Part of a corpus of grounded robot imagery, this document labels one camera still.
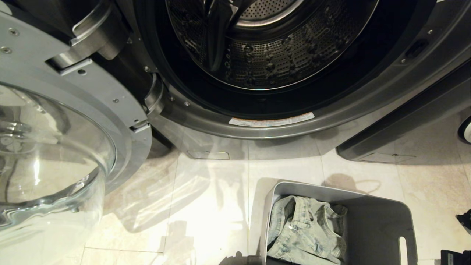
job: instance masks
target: sticker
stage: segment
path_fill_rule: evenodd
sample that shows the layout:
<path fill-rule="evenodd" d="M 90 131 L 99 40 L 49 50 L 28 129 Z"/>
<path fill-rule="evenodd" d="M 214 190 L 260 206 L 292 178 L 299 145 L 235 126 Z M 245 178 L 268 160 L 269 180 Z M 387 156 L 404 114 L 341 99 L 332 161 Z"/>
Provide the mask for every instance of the sticker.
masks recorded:
<path fill-rule="evenodd" d="M 315 117 L 314 114 L 312 112 L 309 112 L 303 115 L 294 116 L 294 117 L 286 118 L 286 119 L 279 119 L 279 120 L 257 121 L 257 120 L 245 120 L 245 119 L 239 119 L 239 118 L 232 118 L 229 121 L 229 124 L 238 125 L 238 126 L 246 126 L 246 127 L 273 127 L 273 126 L 299 123 L 299 122 L 313 119 L 314 117 Z"/>
<path fill-rule="evenodd" d="M 448 265 L 453 265 L 453 254 L 448 253 Z"/>

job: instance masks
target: denim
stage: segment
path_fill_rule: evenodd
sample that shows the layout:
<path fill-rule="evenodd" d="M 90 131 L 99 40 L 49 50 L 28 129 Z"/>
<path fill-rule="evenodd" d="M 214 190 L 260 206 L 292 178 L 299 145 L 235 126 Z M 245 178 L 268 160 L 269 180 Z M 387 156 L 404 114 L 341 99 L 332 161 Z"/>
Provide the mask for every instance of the denim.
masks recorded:
<path fill-rule="evenodd" d="M 288 196 L 273 205 L 267 255 L 300 265 L 341 264 L 346 250 L 343 216 L 347 209 Z"/>

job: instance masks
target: warning label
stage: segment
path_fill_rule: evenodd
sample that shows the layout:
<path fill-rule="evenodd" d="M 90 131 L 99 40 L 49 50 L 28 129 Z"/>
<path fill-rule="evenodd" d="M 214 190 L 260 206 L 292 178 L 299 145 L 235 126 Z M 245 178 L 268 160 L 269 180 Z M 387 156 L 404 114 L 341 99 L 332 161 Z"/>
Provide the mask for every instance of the warning label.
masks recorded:
<path fill-rule="evenodd" d="M 238 126 L 246 126 L 246 127 L 273 127 L 273 126 L 282 126 L 282 125 L 288 125 L 288 124 L 293 124 L 293 123 L 299 123 L 299 122 L 313 119 L 314 117 L 315 117 L 314 113 L 309 112 L 303 115 L 294 116 L 294 117 L 290 117 L 286 119 L 279 119 L 279 120 L 258 121 L 258 120 L 245 120 L 245 119 L 239 119 L 239 118 L 232 118 L 229 121 L 229 124 L 238 125 Z"/>

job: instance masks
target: stainless steel drum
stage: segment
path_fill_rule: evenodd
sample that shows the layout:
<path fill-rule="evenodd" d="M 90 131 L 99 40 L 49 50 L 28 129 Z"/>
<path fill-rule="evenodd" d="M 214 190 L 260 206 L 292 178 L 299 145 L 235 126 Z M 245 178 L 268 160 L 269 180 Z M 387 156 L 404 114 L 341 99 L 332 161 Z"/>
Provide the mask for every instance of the stainless steel drum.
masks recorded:
<path fill-rule="evenodd" d="M 194 0 L 166 2 L 180 42 L 199 67 L 234 87 L 272 90 L 303 81 L 334 62 L 362 32 L 378 0 L 258 0 L 229 25 L 221 48 L 211 43 L 217 37 L 208 36 L 215 34 L 211 10 Z M 208 62 L 214 50 L 223 53 L 216 69 Z"/>

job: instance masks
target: screw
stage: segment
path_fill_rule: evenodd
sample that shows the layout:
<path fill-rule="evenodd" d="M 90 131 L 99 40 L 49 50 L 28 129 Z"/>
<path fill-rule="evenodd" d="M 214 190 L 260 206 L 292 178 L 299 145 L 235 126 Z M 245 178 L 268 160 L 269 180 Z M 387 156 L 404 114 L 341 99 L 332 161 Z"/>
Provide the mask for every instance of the screw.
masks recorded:
<path fill-rule="evenodd" d="M 10 48 L 8 48 L 8 47 L 2 47 L 2 48 L 0 48 L 0 50 L 1 50 L 1 52 L 5 53 L 5 54 L 10 54 L 10 53 L 13 52 L 13 51 L 12 51 Z"/>
<path fill-rule="evenodd" d="M 10 35 L 15 36 L 15 37 L 18 37 L 20 35 L 20 32 L 14 28 L 9 28 L 8 33 L 10 33 Z"/>

